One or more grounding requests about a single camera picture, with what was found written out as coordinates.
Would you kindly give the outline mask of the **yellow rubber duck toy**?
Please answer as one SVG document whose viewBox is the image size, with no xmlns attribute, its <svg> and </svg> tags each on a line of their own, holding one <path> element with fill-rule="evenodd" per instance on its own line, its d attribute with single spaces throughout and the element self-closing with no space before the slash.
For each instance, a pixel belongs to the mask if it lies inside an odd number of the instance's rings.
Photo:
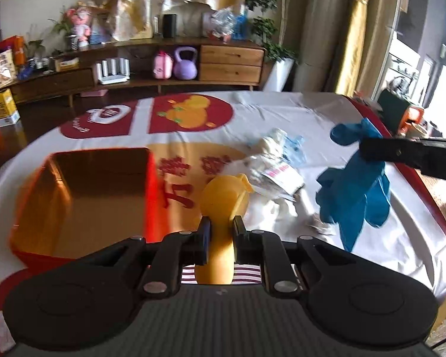
<svg viewBox="0 0 446 357">
<path fill-rule="evenodd" d="M 246 214 L 254 192 L 246 175 L 215 176 L 200 197 L 200 213 L 208 217 L 211 234 L 208 261 L 195 267 L 198 284 L 231 284 L 234 276 L 233 219 Z"/>
</svg>

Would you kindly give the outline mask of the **alcohol wipes packet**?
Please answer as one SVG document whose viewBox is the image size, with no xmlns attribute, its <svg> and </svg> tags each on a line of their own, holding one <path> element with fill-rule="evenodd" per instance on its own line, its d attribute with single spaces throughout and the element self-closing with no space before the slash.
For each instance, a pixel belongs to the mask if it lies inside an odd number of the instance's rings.
<svg viewBox="0 0 446 357">
<path fill-rule="evenodd" d="M 268 194 L 292 196 L 304 186 L 304 178 L 291 165 L 280 162 L 262 170 L 260 187 Z"/>
</svg>

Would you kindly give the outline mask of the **blue rubber glove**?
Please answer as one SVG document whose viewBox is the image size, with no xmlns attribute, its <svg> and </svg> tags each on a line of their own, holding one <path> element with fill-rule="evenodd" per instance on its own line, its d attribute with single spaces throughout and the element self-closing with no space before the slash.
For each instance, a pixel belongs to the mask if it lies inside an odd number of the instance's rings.
<svg viewBox="0 0 446 357">
<path fill-rule="evenodd" d="M 327 168 L 317 177 L 320 218 L 337 223 L 343 248 L 351 252 L 364 224 L 379 228 L 390 209 L 390 181 L 383 161 L 367 161 L 357 151 L 344 168 Z"/>
</svg>

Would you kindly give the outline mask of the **dark green bag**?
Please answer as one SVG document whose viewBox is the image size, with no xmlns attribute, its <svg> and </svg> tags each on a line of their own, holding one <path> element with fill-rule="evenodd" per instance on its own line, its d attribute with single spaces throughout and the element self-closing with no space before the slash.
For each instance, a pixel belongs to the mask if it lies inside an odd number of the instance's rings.
<svg viewBox="0 0 446 357">
<path fill-rule="evenodd" d="M 380 117 L 384 126 L 392 134 L 397 134 L 406 122 L 407 113 L 412 103 L 392 91 L 385 89 L 379 95 L 378 104 L 382 109 Z"/>
</svg>

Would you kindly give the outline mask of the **cream knitted cloth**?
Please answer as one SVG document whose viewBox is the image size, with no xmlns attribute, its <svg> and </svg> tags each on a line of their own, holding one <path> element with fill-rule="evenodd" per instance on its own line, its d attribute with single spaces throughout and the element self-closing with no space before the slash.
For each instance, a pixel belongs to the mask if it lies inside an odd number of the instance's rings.
<svg viewBox="0 0 446 357">
<path fill-rule="evenodd" d="M 258 140 L 257 151 L 270 162 L 277 163 L 281 161 L 284 153 L 284 146 L 288 134 L 282 129 L 275 128 L 268 135 Z"/>
</svg>

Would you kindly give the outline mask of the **light blue face mask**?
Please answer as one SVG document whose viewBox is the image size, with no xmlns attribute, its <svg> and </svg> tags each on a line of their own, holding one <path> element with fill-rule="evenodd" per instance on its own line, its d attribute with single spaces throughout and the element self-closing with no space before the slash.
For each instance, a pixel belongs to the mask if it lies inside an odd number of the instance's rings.
<svg viewBox="0 0 446 357">
<path fill-rule="evenodd" d="M 250 151 L 254 155 L 261 155 L 257 151 L 257 143 L 258 141 L 252 143 L 250 145 Z M 284 146 L 283 158 L 279 162 L 285 162 L 291 165 L 293 168 L 302 168 L 306 163 L 306 156 L 303 150 L 304 138 L 299 135 L 298 137 L 291 138 L 289 135 L 286 139 L 286 143 Z"/>
</svg>

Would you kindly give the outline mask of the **printed white tablecloth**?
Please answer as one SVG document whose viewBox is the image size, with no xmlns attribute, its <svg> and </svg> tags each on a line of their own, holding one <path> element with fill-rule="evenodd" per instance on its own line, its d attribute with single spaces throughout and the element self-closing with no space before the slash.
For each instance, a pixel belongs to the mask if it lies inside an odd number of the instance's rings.
<svg viewBox="0 0 446 357">
<path fill-rule="evenodd" d="M 196 231 L 218 175 L 247 176 L 250 145 L 279 128 L 304 138 L 317 220 L 278 221 L 302 292 L 272 297 L 258 265 L 231 284 L 183 268 L 165 299 L 138 292 L 146 244 Z M 385 162 L 389 216 L 364 224 L 351 252 L 324 223 L 317 177 L 344 168 L 365 138 L 389 138 L 366 107 L 332 93 L 177 93 L 90 110 L 44 134 L 0 175 L 0 356 L 432 356 L 425 344 L 446 292 L 446 223 L 413 168 Z M 128 238 L 56 267 L 27 267 L 9 247 L 21 191 L 57 152 L 148 148 L 155 157 L 155 241 Z"/>
</svg>

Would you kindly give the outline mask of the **red storage box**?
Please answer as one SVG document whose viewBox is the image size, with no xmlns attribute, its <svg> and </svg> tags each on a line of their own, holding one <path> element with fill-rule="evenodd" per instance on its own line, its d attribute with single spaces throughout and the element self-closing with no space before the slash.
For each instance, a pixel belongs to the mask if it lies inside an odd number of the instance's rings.
<svg viewBox="0 0 446 357">
<path fill-rule="evenodd" d="M 148 148 L 61 151 L 21 191 L 9 247 L 27 267 L 56 267 L 124 239 L 155 241 L 157 210 Z"/>
</svg>

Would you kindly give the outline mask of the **yellow curtain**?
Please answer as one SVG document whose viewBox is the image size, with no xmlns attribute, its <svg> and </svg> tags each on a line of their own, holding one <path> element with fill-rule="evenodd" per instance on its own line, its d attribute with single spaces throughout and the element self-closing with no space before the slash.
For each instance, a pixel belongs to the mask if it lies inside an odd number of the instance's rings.
<svg viewBox="0 0 446 357">
<path fill-rule="evenodd" d="M 348 0 L 330 86 L 348 97 L 373 99 L 395 35 L 400 0 Z"/>
</svg>

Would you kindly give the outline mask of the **purple kettlebell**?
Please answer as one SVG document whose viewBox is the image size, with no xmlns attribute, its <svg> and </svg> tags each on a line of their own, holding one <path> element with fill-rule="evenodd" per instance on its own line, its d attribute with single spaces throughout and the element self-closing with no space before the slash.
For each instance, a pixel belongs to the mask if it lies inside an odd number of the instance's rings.
<svg viewBox="0 0 446 357">
<path fill-rule="evenodd" d="M 191 59 L 183 59 L 182 52 L 191 52 Z M 193 80 L 197 77 L 197 55 L 198 52 L 193 47 L 178 47 L 175 49 L 174 75 L 180 80 Z"/>
</svg>

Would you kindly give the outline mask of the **pink toy case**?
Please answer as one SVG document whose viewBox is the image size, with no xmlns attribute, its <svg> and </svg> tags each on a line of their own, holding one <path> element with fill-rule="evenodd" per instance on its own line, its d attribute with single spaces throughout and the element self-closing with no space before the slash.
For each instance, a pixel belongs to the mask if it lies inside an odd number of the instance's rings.
<svg viewBox="0 0 446 357">
<path fill-rule="evenodd" d="M 153 63 L 153 75 L 155 79 L 167 80 L 171 78 L 173 69 L 173 59 L 172 57 L 164 52 L 158 51 L 155 55 Z"/>
</svg>

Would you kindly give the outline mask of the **white wifi router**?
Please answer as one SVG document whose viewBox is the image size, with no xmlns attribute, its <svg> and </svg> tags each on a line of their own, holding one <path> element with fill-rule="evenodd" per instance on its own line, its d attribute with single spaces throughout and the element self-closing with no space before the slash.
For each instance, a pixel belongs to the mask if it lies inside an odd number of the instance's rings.
<svg viewBox="0 0 446 357">
<path fill-rule="evenodd" d="M 96 78 L 101 85 L 126 83 L 130 79 L 129 60 L 126 58 L 110 58 L 95 64 Z"/>
</svg>

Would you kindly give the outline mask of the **wooden tv console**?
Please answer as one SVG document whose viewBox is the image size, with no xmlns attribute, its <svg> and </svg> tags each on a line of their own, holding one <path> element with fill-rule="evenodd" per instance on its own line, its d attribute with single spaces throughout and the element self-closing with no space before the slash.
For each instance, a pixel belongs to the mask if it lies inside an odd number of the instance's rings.
<svg viewBox="0 0 446 357">
<path fill-rule="evenodd" d="M 197 77 L 189 81 L 174 76 L 167 80 L 155 78 L 152 69 L 157 53 L 171 55 L 180 47 L 197 50 Z M 252 90 L 260 84 L 265 56 L 263 47 L 248 40 L 224 43 L 209 38 L 178 37 L 112 42 L 63 53 L 58 56 L 58 63 L 77 59 L 78 64 L 65 71 L 34 73 L 25 80 L 14 81 L 9 89 L 18 104 L 60 96 L 67 96 L 73 103 L 73 96 L 78 93 L 134 87 L 155 87 L 158 93 L 169 85 L 246 86 Z M 129 80 L 111 85 L 99 83 L 96 64 L 119 58 L 129 60 Z"/>
</svg>

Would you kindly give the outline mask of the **clear plastic bag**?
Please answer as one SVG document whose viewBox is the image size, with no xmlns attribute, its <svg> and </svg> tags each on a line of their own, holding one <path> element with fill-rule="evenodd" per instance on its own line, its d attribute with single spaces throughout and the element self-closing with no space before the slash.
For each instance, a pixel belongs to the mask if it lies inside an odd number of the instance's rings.
<svg viewBox="0 0 446 357">
<path fill-rule="evenodd" d="M 237 17 L 232 7 L 226 7 L 213 12 L 209 19 L 208 37 L 221 40 L 223 43 L 231 41 L 233 30 L 237 24 Z"/>
</svg>

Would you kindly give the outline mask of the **yellow cardboard box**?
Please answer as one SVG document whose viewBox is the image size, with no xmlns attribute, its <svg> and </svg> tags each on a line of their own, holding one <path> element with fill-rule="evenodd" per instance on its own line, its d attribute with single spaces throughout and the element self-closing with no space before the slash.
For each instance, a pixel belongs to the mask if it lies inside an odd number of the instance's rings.
<svg viewBox="0 0 446 357">
<path fill-rule="evenodd" d="M 11 90 L 0 91 L 0 127 L 14 125 L 20 118 Z"/>
</svg>

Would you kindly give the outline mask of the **black cylinder speaker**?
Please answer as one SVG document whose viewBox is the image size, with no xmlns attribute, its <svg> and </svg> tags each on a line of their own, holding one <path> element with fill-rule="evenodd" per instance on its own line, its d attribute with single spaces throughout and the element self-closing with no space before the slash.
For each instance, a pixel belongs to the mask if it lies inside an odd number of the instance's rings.
<svg viewBox="0 0 446 357">
<path fill-rule="evenodd" d="M 174 39 L 176 37 L 177 14 L 165 14 L 163 16 L 162 36 L 163 39 Z"/>
</svg>

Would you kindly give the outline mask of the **potted green plant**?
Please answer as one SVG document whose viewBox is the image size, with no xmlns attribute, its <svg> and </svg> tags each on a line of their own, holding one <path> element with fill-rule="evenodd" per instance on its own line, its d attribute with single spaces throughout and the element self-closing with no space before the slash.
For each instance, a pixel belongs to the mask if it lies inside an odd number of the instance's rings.
<svg viewBox="0 0 446 357">
<path fill-rule="evenodd" d="M 264 65 L 270 70 L 262 90 L 281 92 L 296 63 L 297 51 L 285 41 L 292 0 L 245 0 L 245 8 L 254 16 L 250 19 L 250 37 L 263 47 Z"/>
</svg>

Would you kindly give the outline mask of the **pink plush doll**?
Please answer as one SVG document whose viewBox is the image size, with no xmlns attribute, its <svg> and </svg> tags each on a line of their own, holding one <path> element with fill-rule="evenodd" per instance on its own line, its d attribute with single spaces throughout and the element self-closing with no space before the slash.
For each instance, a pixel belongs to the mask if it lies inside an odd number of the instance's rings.
<svg viewBox="0 0 446 357">
<path fill-rule="evenodd" d="M 92 13 L 85 6 L 70 8 L 66 13 L 72 23 L 72 33 L 76 36 L 78 48 L 83 49 L 89 45 L 89 37 L 92 33 Z"/>
</svg>

